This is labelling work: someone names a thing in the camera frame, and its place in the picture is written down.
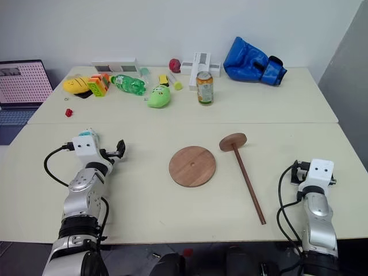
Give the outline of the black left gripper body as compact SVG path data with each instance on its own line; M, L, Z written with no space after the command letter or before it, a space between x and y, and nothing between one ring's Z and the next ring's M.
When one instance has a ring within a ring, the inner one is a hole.
M104 159L109 161L111 164L115 163L115 160L113 158L118 157L118 152L107 152L106 149L100 149L99 153Z

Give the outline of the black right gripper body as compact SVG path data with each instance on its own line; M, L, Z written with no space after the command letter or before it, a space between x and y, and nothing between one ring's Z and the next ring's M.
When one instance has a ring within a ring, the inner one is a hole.
M297 180L298 182L303 182L306 180L306 176L308 175L310 169L310 162L298 162L297 165Z

